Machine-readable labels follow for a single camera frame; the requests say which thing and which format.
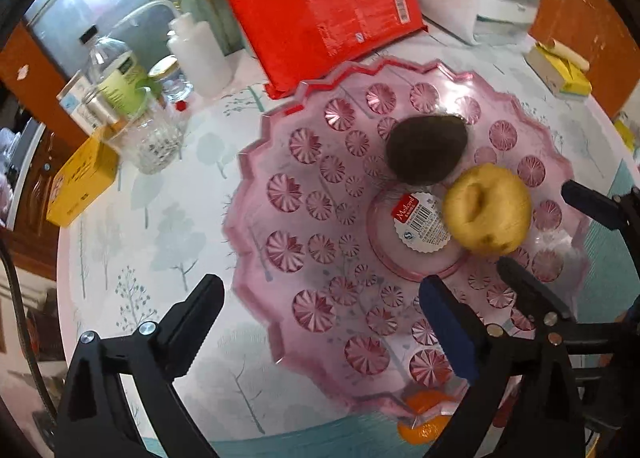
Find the orange wooden panel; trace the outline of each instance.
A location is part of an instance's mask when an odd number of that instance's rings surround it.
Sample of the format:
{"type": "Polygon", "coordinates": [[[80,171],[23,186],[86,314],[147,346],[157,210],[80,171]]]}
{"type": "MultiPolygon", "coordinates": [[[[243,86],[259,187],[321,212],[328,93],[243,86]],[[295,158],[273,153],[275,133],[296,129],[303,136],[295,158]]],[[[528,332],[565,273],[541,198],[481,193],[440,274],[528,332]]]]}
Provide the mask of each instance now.
{"type": "Polygon", "coordinates": [[[0,52],[0,79],[31,115],[69,147],[77,149],[86,140],[84,131],[60,107],[56,98],[66,81],[22,23],[0,52]]]}
{"type": "Polygon", "coordinates": [[[640,78],[640,50],[608,0],[542,0],[530,34],[588,60],[593,96],[609,117],[618,114],[640,78]]]}

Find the pink tray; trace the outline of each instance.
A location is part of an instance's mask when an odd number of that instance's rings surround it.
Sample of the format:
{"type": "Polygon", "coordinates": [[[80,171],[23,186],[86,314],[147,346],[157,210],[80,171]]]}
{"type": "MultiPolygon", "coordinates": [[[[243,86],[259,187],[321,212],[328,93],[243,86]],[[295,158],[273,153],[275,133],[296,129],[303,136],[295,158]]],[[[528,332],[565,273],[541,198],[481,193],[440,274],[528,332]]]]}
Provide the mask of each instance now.
{"type": "Polygon", "coordinates": [[[587,218],[560,196],[571,164],[512,95],[439,61],[397,58],[345,63],[302,83],[293,101],[264,115],[260,140],[239,155],[242,183],[225,221],[238,254],[233,288],[268,326],[274,361],[350,408],[408,416],[409,392],[458,385],[418,306],[423,276],[438,273],[484,323],[532,335],[495,260],[454,241],[421,254],[394,230],[390,210],[416,188],[394,182],[384,141],[398,120],[443,112],[466,119],[469,145],[444,186],[420,190],[442,195],[482,162],[507,167],[534,204],[513,256],[574,309],[588,269],[587,218]]]}

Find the metal screw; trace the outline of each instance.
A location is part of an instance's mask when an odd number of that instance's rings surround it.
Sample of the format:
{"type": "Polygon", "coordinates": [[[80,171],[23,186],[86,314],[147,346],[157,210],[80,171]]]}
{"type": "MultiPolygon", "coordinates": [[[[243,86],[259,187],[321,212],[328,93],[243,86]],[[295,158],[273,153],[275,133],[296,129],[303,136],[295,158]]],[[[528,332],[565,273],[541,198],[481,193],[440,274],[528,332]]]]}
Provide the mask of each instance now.
{"type": "Polygon", "coordinates": [[[500,326],[499,324],[488,324],[486,326],[486,332],[491,337],[502,337],[504,330],[502,329],[502,326],[500,326]]]}
{"type": "Polygon", "coordinates": [[[544,321],[547,326],[555,326],[558,322],[558,314],[556,312],[548,312],[544,321]]]}
{"type": "Polygon", "coordinates": [[[551,332],[546,338],[549,339],[549,342],[552,343],[553,346],[562,344],[562,336],[559,333],[551,332]]]}
{"type": "Polygon", "coordinates": [[[92,342],[94,339],[95,339],[95,332],[92,332],[92,331],[84,332],[80,336],[80,342],[82,344],[88,344],[88,343],[92,342]]]}
{"type": "Polygon", "coordinates": [[[156,331],[156,323],[153,323],[151,321],[148,321],[146,323],[142,323],[140,325],[140,328],[138,328],[138,331],[142,335],[151,335],[153,332],[156,331]]]}

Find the green label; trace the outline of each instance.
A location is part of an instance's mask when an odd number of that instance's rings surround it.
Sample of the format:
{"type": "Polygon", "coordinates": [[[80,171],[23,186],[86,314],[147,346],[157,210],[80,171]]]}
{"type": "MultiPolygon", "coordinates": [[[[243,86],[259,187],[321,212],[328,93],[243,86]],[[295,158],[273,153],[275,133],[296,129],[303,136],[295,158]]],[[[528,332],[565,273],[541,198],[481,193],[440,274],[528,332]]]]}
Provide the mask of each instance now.
{"type": "Polygon", "coordinates": [[[133,118],[145,101],[145,93],[139,88],[148,83],[146,71],[132,52],[121,55],[113,64],[113,71],[98,84],[98,89],[120,115],[133,118]]]}

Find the black cable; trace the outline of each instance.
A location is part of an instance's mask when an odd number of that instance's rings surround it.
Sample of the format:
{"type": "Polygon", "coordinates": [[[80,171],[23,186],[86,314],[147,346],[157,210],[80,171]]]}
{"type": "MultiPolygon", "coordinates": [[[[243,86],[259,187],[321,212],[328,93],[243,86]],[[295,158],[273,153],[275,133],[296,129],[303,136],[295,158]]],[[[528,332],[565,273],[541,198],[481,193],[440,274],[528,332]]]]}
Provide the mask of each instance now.
{"type": "Polygon", "coordinates": [[[31,376],[33,376],[33,380],[36,384],[36,390],[38,390],[38,394],[40,395],[40,399],[44,404],[47,414],[55,425],[58,413],[56,411],[56,406],[53,405],[49,391],[47,391],[47,387],[44,385],[44,380],[36,361],[36,355],[31,348],[31,339],[27,328],[27,319],[24,316],[24,305],[22,304],[22,294],[20,293],[18,274],[15,271],[15,265],[11,259],[11,254],[9,253],[9,250],[7,250],[1,236],[0,259],[2,259],[2,264],[4,264],[4,270],[6,271],[6,276],[9,281],[9,289],[11,290],[11,297],[14,303],[15,318],[18,324],[18,338],[20,339],[20,346],[22,347],[22,352],[27,359],[31,376]]]}

